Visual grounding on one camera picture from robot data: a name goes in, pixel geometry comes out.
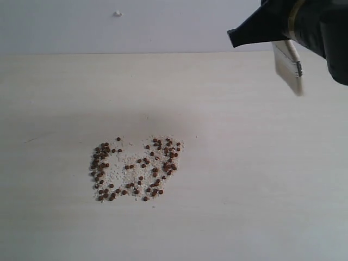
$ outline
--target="black object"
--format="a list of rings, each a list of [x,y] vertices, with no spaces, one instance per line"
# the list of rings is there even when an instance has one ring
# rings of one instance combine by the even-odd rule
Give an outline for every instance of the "black object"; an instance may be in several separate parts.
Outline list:
[[[325,58],[332,78],[348,85],[348,0],[262,0],[228,35],[233,47],[292,39]]]

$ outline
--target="white wall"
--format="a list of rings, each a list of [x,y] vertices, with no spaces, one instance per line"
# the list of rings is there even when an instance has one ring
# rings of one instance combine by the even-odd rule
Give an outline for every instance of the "white wall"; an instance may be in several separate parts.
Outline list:
[[[224,52],[260,0],[0,0],[0,54]],[[124,15],[113,17],[119,10]]]

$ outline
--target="white table surface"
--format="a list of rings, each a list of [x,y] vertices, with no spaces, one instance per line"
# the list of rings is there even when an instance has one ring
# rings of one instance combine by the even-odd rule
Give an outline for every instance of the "white table surface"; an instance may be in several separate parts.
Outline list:
[[[2,260],[347,260],[348,87],[302,53],[0,58]],[[165,194],[100,204],[92,149],[185,141]]]

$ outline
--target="seed pile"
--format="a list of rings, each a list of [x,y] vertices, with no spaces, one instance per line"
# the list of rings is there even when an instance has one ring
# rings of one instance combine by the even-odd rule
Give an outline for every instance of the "seed pile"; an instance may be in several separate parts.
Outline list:
[[[182,144],[169,137],[157,137],[144,145],[145,157],[126,157],[123,153],[122,140],[116,138],[116,144],[108,142],[95,148],[91,163],[91,175],[94,177],[96,200],[113,201],[120,196],[133,195],[148,201],[164,193],[165,182],[177,171],[179,153]],[[123,183],[116,188],[115,177],[107,162],[110,157],[117,157],[124,163]]]

